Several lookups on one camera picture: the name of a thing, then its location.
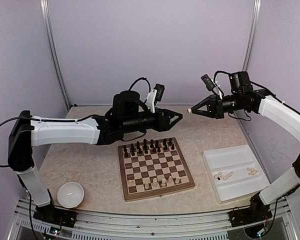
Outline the white chess bishop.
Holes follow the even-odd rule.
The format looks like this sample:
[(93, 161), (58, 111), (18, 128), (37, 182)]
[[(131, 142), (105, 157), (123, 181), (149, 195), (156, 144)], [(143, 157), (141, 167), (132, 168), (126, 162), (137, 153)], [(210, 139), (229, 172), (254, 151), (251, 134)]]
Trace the white chess bishop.
[(172, 176), (170, 175), (169, 177), (168, 177), (168, 179), (167, 179), (167, 183), (168, 184), (171, 184), (173, 182), (173, 178), (172, 178)]

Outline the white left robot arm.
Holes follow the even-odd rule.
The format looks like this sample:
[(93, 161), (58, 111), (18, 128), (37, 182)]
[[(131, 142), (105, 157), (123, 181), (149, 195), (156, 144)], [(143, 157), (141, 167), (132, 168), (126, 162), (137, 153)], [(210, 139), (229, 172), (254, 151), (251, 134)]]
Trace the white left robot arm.
[(123, 141), (125, 134), (147, 130), (167, 132), (183, 115), (173, 110), (158, 108), (161, 100), (156, 90), (148, 93), (145, 101), (133, 90), (125, 90), (113, 97), (112, 107), (104, 114), (82, 118), (49, 118), (34, 116), (23, 110), (19, 116), (0, 123), (0, 127), (14, 122), (8, 138), (7, 164), (0, 168), (13, 170), (28, 191), (40, 214), (53, 223), (60, 218), (50, 191), (43, 186), (33, 148), (59, 144), (111, 145)]

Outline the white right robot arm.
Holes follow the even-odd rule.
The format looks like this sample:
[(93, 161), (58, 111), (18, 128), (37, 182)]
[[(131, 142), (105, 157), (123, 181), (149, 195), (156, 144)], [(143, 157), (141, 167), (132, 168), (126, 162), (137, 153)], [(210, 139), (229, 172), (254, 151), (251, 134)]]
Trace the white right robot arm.
[(266, 134), (265, 142), (270, 144), (271, 138), (276, 142), (283, 138), (293, 145), (290, 156), (295, 157), (289, 169), (251, 200), (253, 205), (247, 208), (245, 216), (250, 222), (256, 222), (265, 214), (265, 206), (300, 186), (300, 114), (291, 110), (267, 90), (253, 90), (223, 98), (210, 95), (187, 111), (212, 119), (222, 119), (226, 113), (238, 110), (254, 112), (270, 120), (268, 126), (274, 129)]

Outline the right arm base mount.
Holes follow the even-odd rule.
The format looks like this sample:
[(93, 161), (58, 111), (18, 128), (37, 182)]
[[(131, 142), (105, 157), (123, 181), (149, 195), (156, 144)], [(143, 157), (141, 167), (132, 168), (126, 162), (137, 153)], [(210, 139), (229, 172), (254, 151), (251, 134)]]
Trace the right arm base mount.
[(273, 215), (270, 209), (266, 210), (252, 210), (248, 208), (236, 208), (228, 212), (231, 226), (239, 227), (256, 222), (264, 221), (266, 218), (270, 219)]

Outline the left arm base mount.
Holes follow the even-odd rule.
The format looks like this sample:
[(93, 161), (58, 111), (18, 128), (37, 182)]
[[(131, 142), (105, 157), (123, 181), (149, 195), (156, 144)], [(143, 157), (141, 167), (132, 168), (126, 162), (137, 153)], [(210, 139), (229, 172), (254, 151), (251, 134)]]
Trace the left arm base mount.
[(73, 228), (76, 223), (77, 215), (75, 211), (56, 208), (53, 210), (36, 209), (33, 217), (45, 223)]

